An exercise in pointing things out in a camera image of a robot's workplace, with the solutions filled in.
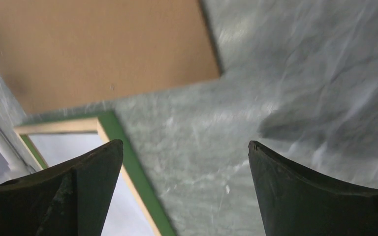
picture frame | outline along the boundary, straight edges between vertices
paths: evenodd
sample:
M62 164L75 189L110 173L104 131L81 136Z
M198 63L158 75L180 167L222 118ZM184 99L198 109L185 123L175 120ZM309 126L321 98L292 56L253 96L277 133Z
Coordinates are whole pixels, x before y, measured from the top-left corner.
M124 161L120 174L130 189L155 236L176 236L174 228L160 204L149 180L126 138L114 112L75 117L14 127L15 133L27 148L40 170L49 167L29 135L96 132L103 143L120 139L124 143Z

brown cardboard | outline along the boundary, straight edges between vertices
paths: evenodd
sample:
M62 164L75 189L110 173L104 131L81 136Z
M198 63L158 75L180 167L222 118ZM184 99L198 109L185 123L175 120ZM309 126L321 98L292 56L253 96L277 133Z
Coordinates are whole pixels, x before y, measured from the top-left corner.
M42 113L220 73L196 0L0 0L0 75Z

green frame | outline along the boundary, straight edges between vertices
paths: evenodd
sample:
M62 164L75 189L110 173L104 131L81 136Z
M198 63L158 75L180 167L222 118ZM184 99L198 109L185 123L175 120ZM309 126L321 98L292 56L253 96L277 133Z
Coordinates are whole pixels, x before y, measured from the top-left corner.
M81 121L86 121L89 123L91 122L91 120L96 120L97 123L100 124L101 128L104 130L108 138L107 141L114 140L114 139L120 139L123 141L124 143L123 168L126 169L125 173L128 174L129 179L132 181L132 184L134 185L136 192L138 193L142 203L145 205L145 208L148 211L148 214L152 218L157 228L157 231L156 231L156 229L153 229L153 225L151 225L155 235L176 236L175 230L173 226L171 225L169 218L167 217L167 214L165 213L160 201L158 200L151 183L147 179L144 173L144 170L141 167L141 164L137 158L137 155L135 154L132 148L131 143L126 137L124 129L120 125L119 120L113 111L104 112L97 115L87 115L87 116L72 117L72 118L65 118L61 120L53 120L53 121L47 121L47 122L41 122L41 123L22 125L22 126L15 127L14 131L18 134L21 141L30 151L32 157L35 159L37 164L42 169L46 169L48 168L47 163L45 162L44 158L42 158L39 151L35 148L34 144L30 140L28 135L33 134L33 133L57 133L59 131L52 132L51 127L57 126L57 124L60 122L77 121L78 123L80 123ZM82 130L82 132L92 131L88 127L85 127L85 125L83 127L84 127L84 130ZM73 132L80 132L80 131L81 131L80 128L78 129L77 127L74 127L71 132L73 133Z

green border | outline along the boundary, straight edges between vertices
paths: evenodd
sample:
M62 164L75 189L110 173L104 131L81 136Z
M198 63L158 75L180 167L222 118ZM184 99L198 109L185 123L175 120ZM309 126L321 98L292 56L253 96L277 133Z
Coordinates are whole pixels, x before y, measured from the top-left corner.
M117 116L113 111L104 112L98 115L85 115L85 116L76 116L75 118L66 118L61 120L52 120L48 122L55 121L64 121L64 120L73 120L79 118L91 118L97 117L103 129L105 130L106 135L109 140L120 139L124 143L124 160L123 165L134 184L135 189L141 197L141 200L145 204L149 214L151 215L154 223L156 224L160 234L162 236L176 236L173 226L170 224L169 218L167 217L160 201L158 200L152 185L147 179L143 168L138 161L137 155L135 154L131 143L129 142L124 129L121 127ZM28 149L33 154L34 158L40 164L40 166L45 169L48 168L45 161L42 159L39 152L35 149L35 146L32 144L31 140L26 134L20 135Z

white panel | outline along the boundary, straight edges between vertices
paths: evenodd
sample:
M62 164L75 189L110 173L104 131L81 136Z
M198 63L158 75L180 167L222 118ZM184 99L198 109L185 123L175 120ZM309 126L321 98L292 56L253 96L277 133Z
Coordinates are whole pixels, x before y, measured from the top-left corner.
M49 166L80 156L103 144L96 133L29 135ZM102 236L153 236L153 231L120 174Z

